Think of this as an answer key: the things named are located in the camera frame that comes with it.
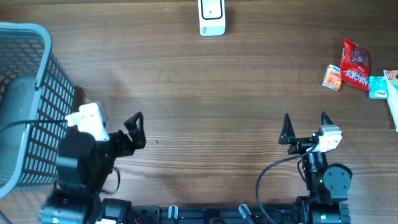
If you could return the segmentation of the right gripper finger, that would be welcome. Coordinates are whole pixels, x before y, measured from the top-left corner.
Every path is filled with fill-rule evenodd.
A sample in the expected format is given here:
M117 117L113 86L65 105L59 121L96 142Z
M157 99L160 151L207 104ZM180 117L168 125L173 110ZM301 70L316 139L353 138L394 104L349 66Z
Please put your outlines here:
M297 140L295 137L295 132L292 126L292 122L290 120L289 114L286 113L284 115L284 123L280 134L280 138L278 140L278 144L286 145L286 144L294 144L295 142L297 142Z
M329 116L326 114L325 111L322 111L321 113L321 124L323 125L333 125L333 122L329 118Z

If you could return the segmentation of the orange small box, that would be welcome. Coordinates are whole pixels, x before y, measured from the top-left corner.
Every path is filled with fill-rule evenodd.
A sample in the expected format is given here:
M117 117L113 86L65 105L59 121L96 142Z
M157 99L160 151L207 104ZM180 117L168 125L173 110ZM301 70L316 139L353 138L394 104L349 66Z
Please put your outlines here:
M340 68L335 65L327 66L322 85L337 91L341 87L341 81Z

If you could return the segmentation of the green tissue pack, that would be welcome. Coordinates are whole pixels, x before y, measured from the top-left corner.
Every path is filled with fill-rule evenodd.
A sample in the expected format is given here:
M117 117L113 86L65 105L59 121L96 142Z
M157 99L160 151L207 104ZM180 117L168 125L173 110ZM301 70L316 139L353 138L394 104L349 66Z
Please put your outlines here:
M388 90L386 80L384 77L369 77L368 83L369 98L370 99L387 99Z

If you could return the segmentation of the red snack bag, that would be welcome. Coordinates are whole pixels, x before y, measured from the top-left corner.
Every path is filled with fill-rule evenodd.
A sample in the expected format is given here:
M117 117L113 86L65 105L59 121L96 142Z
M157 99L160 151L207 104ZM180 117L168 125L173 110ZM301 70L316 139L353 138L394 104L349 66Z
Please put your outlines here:
M340 62L341 79L349 85L368 91L369 69L369 50L345 39Z

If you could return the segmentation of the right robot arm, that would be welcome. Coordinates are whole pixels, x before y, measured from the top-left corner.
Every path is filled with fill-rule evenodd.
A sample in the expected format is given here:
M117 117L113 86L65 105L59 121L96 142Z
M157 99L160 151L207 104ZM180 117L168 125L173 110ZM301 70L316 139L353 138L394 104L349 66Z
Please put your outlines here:
M326 154L338 148L343 133L325 112L321 114L320 129L308 138L297 138L288 114L279 144L288 144L289 155L297 154L303 169L307 196L297 197L293 223L350 223L347 204L353 173L343 164L329 164Z

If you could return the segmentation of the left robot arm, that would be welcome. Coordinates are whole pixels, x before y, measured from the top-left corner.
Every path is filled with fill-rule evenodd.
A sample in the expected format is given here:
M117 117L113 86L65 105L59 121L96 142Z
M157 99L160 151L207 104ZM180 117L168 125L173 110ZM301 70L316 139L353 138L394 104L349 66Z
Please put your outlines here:
M59 145L58 177L44 203L41 223L139 223L129 201L106 198L103 188L108 175L118 172L115 160L131 156L146 145L144 117L136 113L124 122L127 133L111 133L97 141L91 134L77 132Z

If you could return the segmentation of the white barcode scanner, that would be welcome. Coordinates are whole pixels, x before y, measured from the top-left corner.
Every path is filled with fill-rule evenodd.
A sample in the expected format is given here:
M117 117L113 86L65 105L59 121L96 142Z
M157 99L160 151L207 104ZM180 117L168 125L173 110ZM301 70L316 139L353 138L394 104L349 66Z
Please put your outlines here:
M198 0L198 16L201 36L219 36L225 33L224 0Z

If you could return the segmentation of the grey plastic mesh basket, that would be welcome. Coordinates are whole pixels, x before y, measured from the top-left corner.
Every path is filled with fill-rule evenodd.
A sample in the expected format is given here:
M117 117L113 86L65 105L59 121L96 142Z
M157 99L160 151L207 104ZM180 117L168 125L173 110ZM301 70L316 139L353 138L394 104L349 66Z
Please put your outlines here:
M57 176L62 120L75 105L75 86L38 24L1 23L1 197L44 189Z

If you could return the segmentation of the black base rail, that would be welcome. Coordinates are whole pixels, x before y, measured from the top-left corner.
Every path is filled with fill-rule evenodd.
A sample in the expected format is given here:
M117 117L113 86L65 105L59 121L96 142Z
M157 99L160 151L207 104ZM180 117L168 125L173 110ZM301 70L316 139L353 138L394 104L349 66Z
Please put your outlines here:
M303 203L266 204L267 215L258 207L133 206L126 223L133 224L210 224L210 223L317 223L350 224L346 204Z

